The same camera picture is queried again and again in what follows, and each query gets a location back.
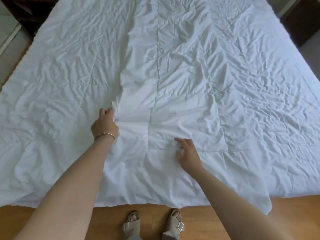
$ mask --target nightstand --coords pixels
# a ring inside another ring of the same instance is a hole
[[[294,44],[300,47],[320,29],[320,2],[295,0],[280,21]]]
[[[15,19],[34,37],[58,0],[1,0]]]

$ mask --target wrinkled fabric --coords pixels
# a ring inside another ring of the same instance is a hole
[[[0,206],[36,207],[112,106],[95,206],[208,205],[181,137],[266,214],[320,192],[319,87],[265,0],[60,0],[0,93]]]

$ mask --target bed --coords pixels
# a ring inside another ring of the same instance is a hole
[[[112,106],[96,206],[208,205],[182,137],[267,214],[320,193],[319,91],[265,0],[60,0],[0,93],[0,206],[37,207]]]

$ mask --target beige sandal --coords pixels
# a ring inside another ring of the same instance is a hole
[[[181,232],[184,231],[184,224],[173,216],[176,212],[179,211],[177,209],[173,209],[170,212],[164,234],[179,239]]]
[[[124,237],[131,237],[131,236],[139,236],[140,235],[140,218],[139,218],[139,212],[138,211],[134,211],[132,212],[130,215],[128,215],[127,217],[127,221],[129,219],[129,217],[135,215],[136,216],[136,220],[132,221],[132,222],[125,222],[122,225],[122,231],[124,233]]]

